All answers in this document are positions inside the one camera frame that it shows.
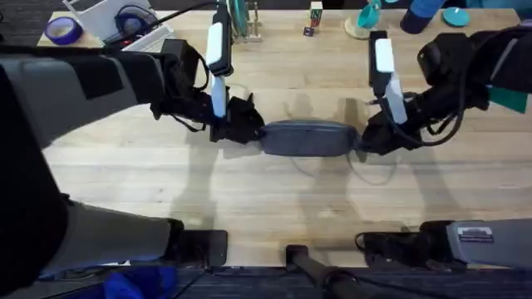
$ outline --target blue tape roll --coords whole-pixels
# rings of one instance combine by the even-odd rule
[[[44,30],[44,35],[59,46],[77,42],[81,34],[83,34],[83,28],[71,17],[58,17],[57,19],[53,19],[47,24]]]

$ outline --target wooden table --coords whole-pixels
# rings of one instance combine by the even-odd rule
[[[367,43],[348,37],[355,12],[325,11],[315,37],[304,37],[304,11],[261,11],[262,43],[233,47],[235,93],[255,94],[267,122],[319,118],[363,129],[372,99]],[[53,17],[65,14],[56,12]],[[416,54],[439,32],[458,32],[435,17],[420,35],[398,26],[404,11],[382,12],[405,91],[427,88]],[[468,34],[518,23],[513,10],[470,10]],[[205,51],[212,12],[170,24]],[[39,45],[49,45],[43,38]],[[85,35],[80,46],[93,45]],[[80,128],[45,150],[63,192],[84,203],[147,216],[173,217],[187,228],[229,232],[228,265],[279,266],[287,244],[338,266],[364,266],[356,233],[416,228],[432,219],[532,217],[532,118],[493,104],[468,110],[458,135],[436,148],[327,159],[260,154],[255,146],[209,142],[139,106]]]

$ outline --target metal rod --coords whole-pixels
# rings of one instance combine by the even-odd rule
[[[255,1],[254,35],[259,36],[259,5]]]

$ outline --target tan base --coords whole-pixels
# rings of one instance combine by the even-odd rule
[[[349,17],[344,23],[343,28],[345,29],[348,36],[360,40],[367,40],[369,38],[370,29],[358,27],[355,25],[357,20],[355,17]]]

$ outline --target blue object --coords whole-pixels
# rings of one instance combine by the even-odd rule
[[[426,28],[445,0],[414,0],[401,20],[404,32],[418,34]]]
[[[371,29],[379,23],[380,13],[378,8],[380,6],[380,1],[372,1],[367,4],[358,15],[357,26]]]
[[[245,2],[243,0],[234,0],[231,2],[234,5],[234,20],[236,22],[237,31],[240,36],[248,35],[248,20],[246,18]]]
[[[441,15],[443,20],[453,27],[463,27],[470,21],[469,13],[458,7],[449,7]]]
[[[83,34],[83,28],[71,17],[58,17],[51,20],[44,29],[44,35],[59,46],[77,42]]]
[[[307,37],[313,37],[314,36],[314,28],[312,27],[305,27],[303,30],[303,35]]]
[[[131,267],[65,299],[170,299],[177,289],[174,267]]]

